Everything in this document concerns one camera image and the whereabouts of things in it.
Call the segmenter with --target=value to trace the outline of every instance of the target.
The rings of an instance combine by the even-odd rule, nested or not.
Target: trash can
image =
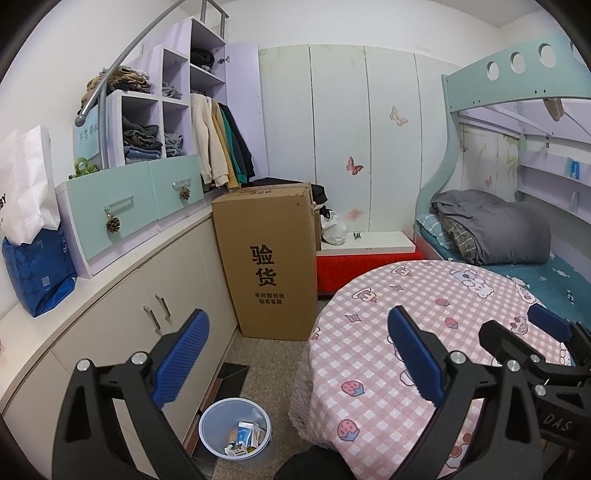
[[[267,432],[261,445],[247,455],[231,457],[224,449],[228,438],[238,427],[238,422],[257,422]],[[267,412],[253,401],[245,398],[226,398],[211,405],[199,419],[199,438],[205,448],[224,460],[240,462],[245,466],[263,465],[272,458],[271,419]]]

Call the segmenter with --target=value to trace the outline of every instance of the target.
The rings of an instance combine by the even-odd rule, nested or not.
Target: teal bed sheet
[[[458,251],[443,248],[422,226],[419,231],[443,259],[464,263]],[[556,315],[591,328],[591,284],[558,255],[551,253],[543,265],[499,264],[482,268],[523,285]]]

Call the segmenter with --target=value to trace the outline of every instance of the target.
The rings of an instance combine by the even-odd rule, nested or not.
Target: plastic bag
[[[4,239],[2,256],[18,299],[34,317],[56,307],[74,290],[76,269],[61,228],[42,229],[31,245],[11,245]]]
[[[322,238],[331,245],[343,245],[347,240],[347,225],[339,219],[339,214],[329,210],[329,218],[320,215]]]
[[[0,145],[0,238],[30,244],[59,225],[49,134],[41,126],[15,130]]]

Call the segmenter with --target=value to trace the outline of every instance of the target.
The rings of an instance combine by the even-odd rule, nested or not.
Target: mint green drawer
[[[109,168],[66,183],[72,221],[87,260],[158,219],[149,163]],[[110,210],[121,229],[109,233],[105,207],[117,202]]]
[[[203,198],[201,167],[197,155],[152,160],[150,172],[158,203],[158,218],[164,218]],[[189,200],[182,200],[182,187],[190,190]]]

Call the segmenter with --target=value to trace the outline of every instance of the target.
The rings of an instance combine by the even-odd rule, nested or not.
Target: pile of clothes
[[[213,53],[211,53],[209,50],[199,47],[191,48],[191,63],[200,69],[211,73],[215,61],[216,59],[213,56]]]
[[[177,91],[174,85],[169,85],[166,82],[162,82],[162,96],[174,98],[177,100],[180,100],[182,98],[181,94]]]
[[[183,150],[183,136],[177,134],[164,133],[164,145],[166,146],[166,156],[170,157],[181,157],[187,155],[187,152]]]
[[[86,93],[80,101],[80,109],[84,107],[85,103],[92,95],[92,92],[98,87],[106,73],[106,69],[103,69],[97,77],[93,78],[86,84]],[[115,70],[111,78],[108,80],[106,93],[108,95],[115,90],[150,93],[151,86],[150,77],[146,72],[131,67],[121,66]]]
[[[125,117],[123,121],[123,152],[125,163],[157,160],[162,155],[162,142],[156,140],[158,125],[142,126],[134,124]]]
[[[202,164],[203,182],[229,189],[247,184],[255,176],[252,155],[226,105],[191,94],[191,117]]]

